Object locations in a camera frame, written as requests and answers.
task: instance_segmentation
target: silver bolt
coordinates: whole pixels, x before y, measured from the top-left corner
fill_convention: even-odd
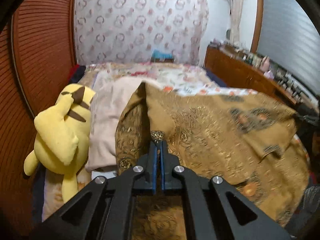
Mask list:
[[[102,176],[96,177],[94,179],[94,182],[97,183],[97,184],[103,184],[103,183],[105,183],[105,181],[106,181],[106,178],[102,177]]]
[[[178,173],[181,173],[184,171],[184,167],[183,166],[175,166],[174,170]]]
[[[214,176],[212,178],[212,181],[215,183],[215,184],[221,184],[223,182],[223,178],[221,178],[220,176]]]
[[[143,171],[143,167],[142,166],[134,166],[133,167],[133,171],[134,172],[142,172]]]

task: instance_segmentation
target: window blind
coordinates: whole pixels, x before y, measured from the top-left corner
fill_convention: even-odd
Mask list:
[[[295,0],[263,0],[257,52],[320,94],[320,36]]]

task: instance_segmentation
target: louvered door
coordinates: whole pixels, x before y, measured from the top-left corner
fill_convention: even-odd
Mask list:
[[[75,64],[74,0],[25,0],[13,19],[17,71],[36,115],[52,106]]]
[[[23,236],[32,228],[33,178],[23,179],[23,163],[33,115],[54,105],[75,64],[73,3],[25,0],[0,34],[0,238],[2,226]]]
[[[33,150],[36,130],[16,83],[10,50],[6,26],[0,35],[0,216],[4,216],[0,220],[26,235],[31,226],[32,180],[22,177],[23,160]]]

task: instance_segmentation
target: floral curtain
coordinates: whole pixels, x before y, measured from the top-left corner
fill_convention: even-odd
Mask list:
[[[146,62],[155,49],[196,65],[207,0],[76,0],[79,64]]]

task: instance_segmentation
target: wooden cabinet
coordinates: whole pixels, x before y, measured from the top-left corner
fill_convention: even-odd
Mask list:
[[[266,95],[275,98],[275,86],[262,74],[255,73],[248,82],[248,88],[265,93]]]
[[[217,49],[207,49],[204,66],[222,79],[228,87],[249,88],[262,92],[294,108],[295,101],[273,80],[243,61],[231,58]]]
[[[216,49],[207,49],[205,67],[222,79],[229,87],[247,87],[249,70],[246,69],[246,66],[239,64],[239,62]]]

